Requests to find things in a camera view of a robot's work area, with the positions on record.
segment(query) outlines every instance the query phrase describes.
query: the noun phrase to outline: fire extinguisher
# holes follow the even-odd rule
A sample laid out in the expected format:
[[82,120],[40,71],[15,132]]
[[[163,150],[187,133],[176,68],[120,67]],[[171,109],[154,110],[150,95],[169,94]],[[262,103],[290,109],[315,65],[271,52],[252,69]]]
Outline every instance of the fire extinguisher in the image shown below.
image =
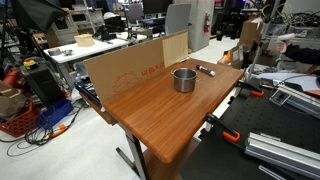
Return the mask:
[[204,32],[210,32],[210,14],[206,13],[204,18]]

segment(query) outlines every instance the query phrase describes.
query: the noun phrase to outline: metal cup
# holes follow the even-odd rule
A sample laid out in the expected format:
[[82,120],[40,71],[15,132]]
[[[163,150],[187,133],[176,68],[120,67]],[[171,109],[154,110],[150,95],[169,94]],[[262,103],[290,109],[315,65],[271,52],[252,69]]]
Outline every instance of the metal cup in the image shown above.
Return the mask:
[[175,70],[173,76],[175,90],[184,93],[194,90],[197,77],[196,71],[188,68],[181,68]]

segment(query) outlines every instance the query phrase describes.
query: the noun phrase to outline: marker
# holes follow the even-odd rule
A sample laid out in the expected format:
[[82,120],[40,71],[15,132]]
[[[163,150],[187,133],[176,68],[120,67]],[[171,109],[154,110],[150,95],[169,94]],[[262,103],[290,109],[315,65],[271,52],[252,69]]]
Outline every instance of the marker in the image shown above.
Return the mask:
[[216,73],[215,73],[214,71],[211,71],[210,69],[207,69],[207,68],[205,68],[205,67],[203,67],[203,66],[196,65],[196,68],[199,69],[200,71],[206,73],[206,74],[211,75],[211,76],[216,75]]

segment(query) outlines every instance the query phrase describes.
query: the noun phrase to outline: chair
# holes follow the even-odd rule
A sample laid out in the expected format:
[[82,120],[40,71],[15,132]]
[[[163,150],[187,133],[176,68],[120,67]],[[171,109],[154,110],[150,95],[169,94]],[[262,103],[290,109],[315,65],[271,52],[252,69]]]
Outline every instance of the chair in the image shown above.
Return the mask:
[[164,30],[166,35],[188,29],[191,4],[171,4],[168,7]]
[[130,26],[137,26],[137,20],[143,19],[143,10],[141,4],[129,4],[127,18]]

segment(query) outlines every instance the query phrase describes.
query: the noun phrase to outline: blue bin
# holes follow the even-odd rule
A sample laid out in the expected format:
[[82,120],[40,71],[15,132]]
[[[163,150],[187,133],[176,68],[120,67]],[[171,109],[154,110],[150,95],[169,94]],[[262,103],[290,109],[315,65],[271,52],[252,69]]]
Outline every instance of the blue bin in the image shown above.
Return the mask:
[[44,129],[51,129],[61,119],[67,116],[72,109],[71,101],[61,99],[38,116],[37,126]]

